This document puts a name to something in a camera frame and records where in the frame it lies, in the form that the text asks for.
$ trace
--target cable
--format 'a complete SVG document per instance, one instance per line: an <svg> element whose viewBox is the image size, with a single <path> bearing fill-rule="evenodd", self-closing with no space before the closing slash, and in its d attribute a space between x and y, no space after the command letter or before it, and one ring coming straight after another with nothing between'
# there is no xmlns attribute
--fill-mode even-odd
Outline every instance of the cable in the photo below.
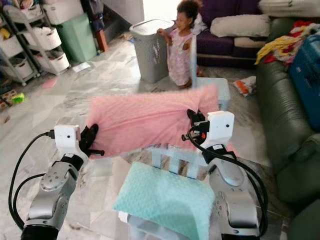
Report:
<svg viewBox="0 0 320 240"><path fill-rule="evenodd" d="M12 193L14 190L14 184L15 184L15 179L16 179L16 175L18 172L18 168L19 165L23 159L23 157L25 156L26 152L29 150L29 148L31 147L31 145L39 138L41 138L42 136L48 136L49 133L45 132L45 133L41 133L38 136L36 136L34 139L32 139L32 141L28 144L28 146L26 146L25 150L22 152L21 156L19 157L18 162L15 165L14 171L13 171L13 175L12 175L12 179L11 179L11 184L10 184L10 189L9 189L9 197L8 197L8 204L9 204L9 211L11 214L11 217L13 218L13 220L15 221L15 223L18 225L18 227L23 230L24 228L24 222L21 220L20 216L16 214L16 212L13 209L13 205L12 205Z"/></svg>
<svg viewBox="0 0 320 240"><path fill-rule="evenodd" d="M259 183L261 191L262 191L262 195L263 195L263 200L261 198L261 194L260 191L256 185L256 183L254 182L254 180L252 179L252 177L248 174L248 178L254 188L255 194L258 198L258 202L259 205L261 207L262 210L262 218L261 218L261 223L259 226L259 230L260 230L260 236L263 236L267 229L268 229L268 217L267 217L267 209L268 209L268 193L267 193L267 189L263 183L263 181L261 180L261 178L255 173L255 171L253 171L250 167L248 167L247 165L245 165L244 163L237 161L233 158L224 156L224 155L220 155L216 152L210 151L208 149L205 149L204 147L200 146L198 143L196 143L196 141L192 138L191 132L194 131L194 128L192 127L191 129L188 130L187 132L187 136L189 138L189 140L191 141L191 143L196 146L199 150L201 150L202 152L206 152L210 155L212 155L215 158L233 163L238 165L239 167L243 168L247 173L251 174Z"/></svg>
<svg viewBox="0 0 320 240"><path fill-rule="evenodd" d="M14 194L14 197L13 197L13 211L15 212L16 214L16 217L17 219L19 220L19 222L23 223L23 225L25 225L24 221L21 219L21 217L19 216L19 213L18 213L18 210L17 210L17 199L18 199L18 194L19 194L19 191L20 189L23 187L23 185L32 180L32 179L35 179L35 178L39 178L39 177L42 177L43 175L45 175L45 173L42 173L42 174L37 174L37 175L34 175L34 176L31 176L31 177L28 177L27 179L25 179L22 183L20 183L20 185L18 186L18 188L16 189L15 191L15 194Z"/></svg>

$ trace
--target child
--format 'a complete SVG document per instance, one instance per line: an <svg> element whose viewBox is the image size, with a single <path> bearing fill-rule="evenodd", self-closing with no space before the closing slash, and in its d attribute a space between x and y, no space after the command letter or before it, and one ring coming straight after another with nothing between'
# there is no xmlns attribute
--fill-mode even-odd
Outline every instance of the child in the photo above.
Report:
<svg viewBox="0 0 320 240"><path fill-rule="evenodd" d="M170 34L162 28L157 31L168 44L169 76L180 89L189 88L192 85L189 49L192 39L191 29L197 14L198 4L195 1L182 1L177 7L177 28Z"/></svg>

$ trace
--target orange object on floor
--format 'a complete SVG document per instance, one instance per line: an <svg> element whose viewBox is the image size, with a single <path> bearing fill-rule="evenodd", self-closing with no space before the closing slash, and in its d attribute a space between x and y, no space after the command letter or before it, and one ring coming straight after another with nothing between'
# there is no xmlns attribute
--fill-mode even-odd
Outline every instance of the orange object on floor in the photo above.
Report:
<svg viewBox="0 0 320 240"><path fill-rule="evenodd" d="M106 37L105 37L105 33L103 30L100 30L100 31L97 31L95 33L95 37L96 37L96 40L98 42L98 45L99 45L99 49L103 52L107 51L108 50L108 44L107 44L107 41L106 41Z"/></svg>

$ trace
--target marble floor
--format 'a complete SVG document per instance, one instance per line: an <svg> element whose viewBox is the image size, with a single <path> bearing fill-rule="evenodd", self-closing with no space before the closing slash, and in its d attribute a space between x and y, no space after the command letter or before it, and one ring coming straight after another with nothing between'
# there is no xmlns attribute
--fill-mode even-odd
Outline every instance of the marble floor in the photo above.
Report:
<svg viewBox="0 0 320 240"><path fill-rule="evenodd" d="M83 71L75 73L69 69L58 77L46 74L31 80L26 87L21 88L25 102L8 110L10 120L0 125L0 240L20 239L21 232L9 214L8 192L15 164L32 137L52 129L57 123L84 127L89 104L94 96L177 89L167 78L156 84L140 81L136 53L131 42L118 38L109 47L107 52L88 61L90 68ZM266 155L257 99L255 96L241 96L232 86L235 80L252 76L255 71L222 67L203 67L203 71L208 77L228 80L231 92L229 111L235 114L231 141L239 156L257 171L268 189L269 228L262 239L285 240L292 212L277 198L270 160ZM54 87L42 88L45 81L53 78L57 78ZM16 181L20 183L29 176L45 172L56 159L54 142L47 138L40 139L26 154ZM112 204L132 161L150 162L150 156L142 152L90 161L80 173L59 240L128 239L128 226L118 219ZM37 189L38 181L35 179L21 190L17 208L22 219L26 219Z"/></svg>

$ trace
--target pile of clothes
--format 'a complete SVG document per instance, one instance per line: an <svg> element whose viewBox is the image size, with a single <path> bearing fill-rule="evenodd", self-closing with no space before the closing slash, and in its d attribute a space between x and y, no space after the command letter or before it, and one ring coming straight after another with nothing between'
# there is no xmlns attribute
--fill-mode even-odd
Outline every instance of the pile of clothes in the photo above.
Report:
<svg viewBox="0 0 320 240"><path fill-rule="evenodd" d="M317 31L320 31L320 24L311 21L296 21L289 35L278 37L259 50L255 65L266 55L268 56L263 61L265 64L277 60L283 62L285 65L291 64L303 44L304 39Z"/></svg>

